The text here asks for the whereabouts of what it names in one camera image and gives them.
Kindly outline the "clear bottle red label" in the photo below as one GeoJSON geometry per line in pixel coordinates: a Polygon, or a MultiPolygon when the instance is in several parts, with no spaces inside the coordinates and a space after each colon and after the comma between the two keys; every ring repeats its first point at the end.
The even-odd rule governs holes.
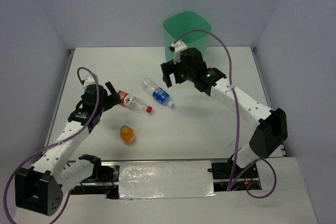
{"type": "Polygon", "coordinates": [[[124,91],[118,91],[118,95],[121,99],[121,105],[134,111],[137,113],[147,113],[150,114],[152,112],[152,107],[148,106],[143,100],[140,98],[133,96],[124,91]]]}

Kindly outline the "clear bottle blue label white cap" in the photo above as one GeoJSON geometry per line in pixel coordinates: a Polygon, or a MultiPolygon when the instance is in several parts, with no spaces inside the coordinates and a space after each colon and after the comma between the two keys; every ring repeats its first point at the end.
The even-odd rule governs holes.
{"type": "Polygon", "coordinates": [[[160,105],[167,106],[168,108],[174,106],[170,95],[150,78],[143,78],[141,80],[141,88],[160,105]]]}

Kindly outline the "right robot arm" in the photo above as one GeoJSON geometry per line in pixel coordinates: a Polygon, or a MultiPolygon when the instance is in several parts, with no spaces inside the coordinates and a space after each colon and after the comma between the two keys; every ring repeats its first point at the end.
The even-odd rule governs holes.
{"type": "Polygon", "coordinates": [[[268,158],[288,137],[287,116],[284,110],[273,110],[229,83],[229,78],[216,68],[207,67],[202,54],[196,48],[181,51],[180,61],[170,60],[161,64],[163,81],[171,87],[170,75],[181,84],[190,81],[194,87],[209,97],[220,100],[224,105],[239,113],[254,130],[248,144],[236,155],[228,171],[233,177],[242,176],[247,166],[259,158],[268,158]]]}

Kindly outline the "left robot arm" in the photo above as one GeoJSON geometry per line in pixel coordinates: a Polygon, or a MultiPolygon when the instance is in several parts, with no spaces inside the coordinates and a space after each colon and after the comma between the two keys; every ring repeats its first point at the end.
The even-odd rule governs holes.
{"type": "Polygon", "coordinates": [[[83,154],[73,163],[69,160],[79,145],[100,122],[103,112],[121,102],[110,82],[104,86],[85,83],[85,92],[70,114],[55,146],[30,168],[15,174],[15,203],[19,208],[52,216],[64,195],[85,179],[98,181],[103,174],[101,159],[83,154]]]}

